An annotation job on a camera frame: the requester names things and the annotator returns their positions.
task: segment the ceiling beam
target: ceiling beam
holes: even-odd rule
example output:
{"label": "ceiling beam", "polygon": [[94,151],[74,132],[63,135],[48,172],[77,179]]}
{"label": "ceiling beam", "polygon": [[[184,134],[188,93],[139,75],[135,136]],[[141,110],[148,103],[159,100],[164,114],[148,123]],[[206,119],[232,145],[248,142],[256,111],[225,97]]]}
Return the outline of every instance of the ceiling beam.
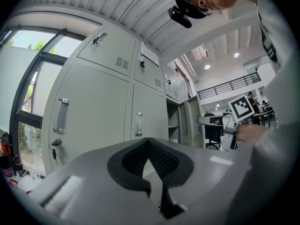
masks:
{"label": "ceiling beam", "polygon": [[234,48],[237,51],[240,49],[240,30],[239,29],[234,31],[234,37],[235,37]]}
{"label": "ceiling beam", "polygon": [[222,36],[223,46],[224,46],[224,55],[228,54],[228,42],[227,42],[227,34]]}
{"label": "ceiling beam", "polygon": [[247,43],[246,43],[246,46],[247,46],[247,47],[250,47],[250,45],[251,45],[252,28],[253,28],[252,25],[248,26],[248,28],[247,28],[247,29],[248,29]]}
{"label": "ceiling beam", "polygon": [[216,47],[215,47],[215,43],[214,43],[213,40],[211,41],[211,46],[212,46],[212,53],[211,53],[212,59],[215,61],[215,60],[217,60],[217,58],[216,58]]}
{"label": "ceiling beam", "polygon": [[199,48],[201,57],[207,58],[207,57],[208,57],[207,54],[206,54],[207,48],[206,48],[204,45],[201,45],[201,46],[199,46],[198,48]]}
{"label": "ceiling beam", "polygon": [[192,49],[192,54],[196,61],[202,59],[203,57],[200,51],[200,46]]}
{"label": "ceiling beam", "polygon": [[187,53],[199,46],[199,44],[205,44],[225,33],[257,23],[257,14],[254,12],[253,15],[232,21],[226,21],[224,18],[216,18],[215,21],[209,21],[206,24],[200,23],[198,26],[195,25],[191,29],[180,33],[180,37],[174,36],[177,42],[170,45],[161,53],[162,63],[167,64],[176,59],[179,54]]}
{"label": "ceiling beam", "polygon": [[222,13],[222,15],[225,19],[227,19],[227,20],[232,20],[233,19],[231,9],[222,10],[221,13]]}

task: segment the black mesh panel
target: black mesh panel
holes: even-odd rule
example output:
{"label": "black mesh panel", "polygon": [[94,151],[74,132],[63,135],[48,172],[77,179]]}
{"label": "black mesh panel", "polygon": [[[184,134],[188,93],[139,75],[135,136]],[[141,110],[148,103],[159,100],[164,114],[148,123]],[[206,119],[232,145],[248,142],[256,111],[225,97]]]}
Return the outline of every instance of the black mesh panel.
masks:
{"label": "black mesh panel", "polygon": [[142,177],[147,160],[148,143],[144,143],[125,154],[122,159],[122,165],[128,172]]}
{"label": "black mesh panel", "polygon": [[149,146],[149,159],[161,179],[172,173],[180,164],[178,158],[155,144]]}

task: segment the corrugated ceiling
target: corrugated ceiling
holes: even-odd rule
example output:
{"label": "corrugated ceiling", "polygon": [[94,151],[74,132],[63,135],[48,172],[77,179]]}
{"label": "corrugated ceiling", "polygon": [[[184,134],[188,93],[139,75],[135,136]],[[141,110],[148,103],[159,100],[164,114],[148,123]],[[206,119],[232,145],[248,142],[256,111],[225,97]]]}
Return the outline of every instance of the corrugated ceiling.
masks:
{"label": "corrugated ceiling", "polygon": [[[180,34],[187,30],[168,15],[167,10],[175,5],[175,0],[23,0],[20,7],[43,4],[72,6],[104,15],[137,33],[161,53],[178,42]],[[192,23],[196,26],[217,15],[220,12]]]}

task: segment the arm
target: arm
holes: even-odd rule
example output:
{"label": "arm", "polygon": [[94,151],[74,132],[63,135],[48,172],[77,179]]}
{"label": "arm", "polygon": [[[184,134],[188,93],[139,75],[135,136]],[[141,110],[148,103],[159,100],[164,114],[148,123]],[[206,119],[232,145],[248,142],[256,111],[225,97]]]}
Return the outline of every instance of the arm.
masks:
{"label": "arm", "polygon": [[263,127],[255,124],[242,124],[236,129],[238,141],[242,142],[257,142],[262,135],[269,131],[269,127]]}

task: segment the black chair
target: black chair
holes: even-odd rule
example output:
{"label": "black chair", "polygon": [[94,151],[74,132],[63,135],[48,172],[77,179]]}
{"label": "black chair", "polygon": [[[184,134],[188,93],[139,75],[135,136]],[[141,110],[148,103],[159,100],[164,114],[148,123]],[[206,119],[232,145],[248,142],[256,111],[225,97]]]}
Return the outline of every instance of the black chair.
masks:
{"label": "black chair", "polygon": [[[206,113],[204,115],[205,117],[210,117],[210,116],[214,116],[214,114],[212,113]],[[209,147],[209,146],[213,146],[216,149],[219,149],[221,146],[221,135],[224,132],[224,127],[223,127],[223,119],[222,116],[215,118],[215,120],[218,124],[218,126],[205,126],[205,138],[209,139],[210,142],[206,143],[205,147]]]}

